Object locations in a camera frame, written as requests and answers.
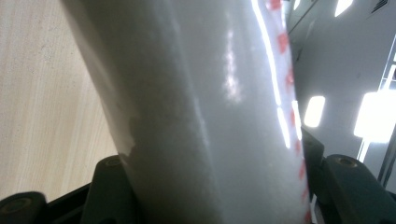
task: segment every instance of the light wood panel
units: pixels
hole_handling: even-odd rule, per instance
[[[98,95],[54,0],[0,0],[0,199],[51,201],[116,154]]]

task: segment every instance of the wooden surface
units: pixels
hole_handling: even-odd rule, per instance
[[[0,0],[0,200],[51,201],[116,154],[99,98],[56,0]]]

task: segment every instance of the white cylindrical object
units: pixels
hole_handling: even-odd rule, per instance
[[[270,2],[63,0],[148,223],[308,221]]]

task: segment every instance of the red marking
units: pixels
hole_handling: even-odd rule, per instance
[[[311,223],[311,212],[310,211],[306,211],[304,220],[305,220],[305,223]]]
[[[302,195],[302,201],[303,203],[305,202],[306,196],[308,195],[308,186],[305,186],[303,195]]]
[[[289,69],[288,75],[286,76],[286,89],[290,93],[290,88],[294,84],[294,74],[292,68]]]
[[[278,10],[282,7],[280,0],[270,0],[269,4],[271,10]]]
[[[303,180],[304,175],[305,175],[305,162],[303,161],[303,163],[301,163],[300,172],[298,174],[300,180]]]
[[[293,127],[295,127],[296,126],[296,117],[294,116],[294,110],[293,109],[291,110],[291,113],[290,113],[290,119],[291,119],[291,125]]]
[[[300,151],[301,151],[301,143],[300,143],[300,140],[296,140],[296,143],[295,143],[296,145],[295,145],[295,148],[296,148],[296,152],[297,152],[297,154],[300,154]]]
[[[279,35],[277,37],[277,44],[279,45],[280,52],[284,53],[289,44],[288,35],[286,33]]]

